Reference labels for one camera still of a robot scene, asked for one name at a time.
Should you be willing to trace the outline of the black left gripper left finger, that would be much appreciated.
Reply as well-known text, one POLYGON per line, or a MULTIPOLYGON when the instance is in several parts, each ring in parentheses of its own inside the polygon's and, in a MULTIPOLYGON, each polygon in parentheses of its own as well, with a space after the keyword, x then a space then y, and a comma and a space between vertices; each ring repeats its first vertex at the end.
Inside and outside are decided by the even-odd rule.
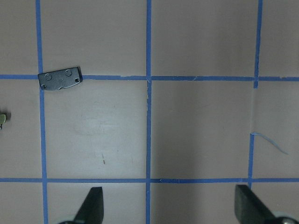
POLYGON ((101 224, 104 218, 102 187, 92 187, 78 210, 73 223, 101 224))

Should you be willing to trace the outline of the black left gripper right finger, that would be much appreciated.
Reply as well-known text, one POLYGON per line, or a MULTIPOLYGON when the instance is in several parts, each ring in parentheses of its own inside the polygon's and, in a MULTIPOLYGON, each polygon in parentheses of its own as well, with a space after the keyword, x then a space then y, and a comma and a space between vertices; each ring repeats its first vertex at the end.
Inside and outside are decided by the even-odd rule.
POLYGON ((235 217, 240 224, 279 224, 280 218, 247 185, 235 186, 235 217))

